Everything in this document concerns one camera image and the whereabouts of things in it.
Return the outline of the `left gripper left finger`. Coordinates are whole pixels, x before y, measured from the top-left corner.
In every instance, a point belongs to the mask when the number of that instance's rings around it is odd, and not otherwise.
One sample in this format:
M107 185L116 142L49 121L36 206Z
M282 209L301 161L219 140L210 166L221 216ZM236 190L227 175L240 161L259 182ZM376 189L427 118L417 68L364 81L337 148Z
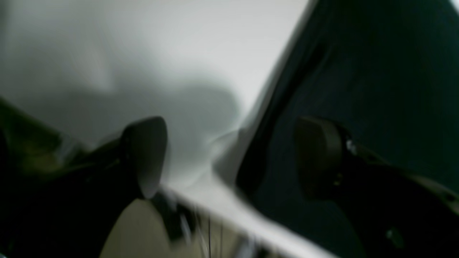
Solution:
M1 255L98 258L122 212L159 189L168 133L152 116L118 139L45 174L25 174L10 138L51 130L1 101Z

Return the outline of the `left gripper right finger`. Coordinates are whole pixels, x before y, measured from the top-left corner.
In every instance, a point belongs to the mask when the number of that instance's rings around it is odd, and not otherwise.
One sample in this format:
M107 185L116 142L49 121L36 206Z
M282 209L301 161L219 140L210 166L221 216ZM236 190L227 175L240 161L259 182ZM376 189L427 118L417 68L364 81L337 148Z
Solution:
M303 195L337 204L367 257L458 257L457 193L390 165L327 119L299 117L294 146Z

